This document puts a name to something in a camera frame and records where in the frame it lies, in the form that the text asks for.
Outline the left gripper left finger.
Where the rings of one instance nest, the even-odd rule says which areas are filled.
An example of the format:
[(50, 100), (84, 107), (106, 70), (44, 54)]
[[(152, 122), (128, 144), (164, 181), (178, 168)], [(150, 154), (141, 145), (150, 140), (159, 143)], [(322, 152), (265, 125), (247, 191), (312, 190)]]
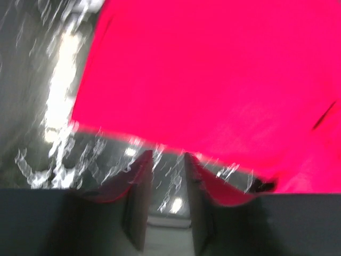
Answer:
[(96, 189), (73, 194), (64, 255), (140, 255), (144, 249), (153, 157), (144, 151)]

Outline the red t-shirt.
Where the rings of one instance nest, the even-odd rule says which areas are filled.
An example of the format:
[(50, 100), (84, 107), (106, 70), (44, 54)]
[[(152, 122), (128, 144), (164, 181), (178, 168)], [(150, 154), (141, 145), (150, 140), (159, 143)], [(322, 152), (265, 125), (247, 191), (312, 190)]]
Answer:
[(71, 119), (340, 192), (340, 1), (105, 1)]

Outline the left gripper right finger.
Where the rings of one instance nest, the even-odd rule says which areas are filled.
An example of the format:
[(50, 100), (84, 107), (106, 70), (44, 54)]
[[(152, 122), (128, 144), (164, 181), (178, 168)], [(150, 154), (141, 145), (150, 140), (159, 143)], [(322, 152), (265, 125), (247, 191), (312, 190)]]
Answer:
[(269, 255), (259, 209), (265, 193), (244, 193), (184, 156), (195, 255)]

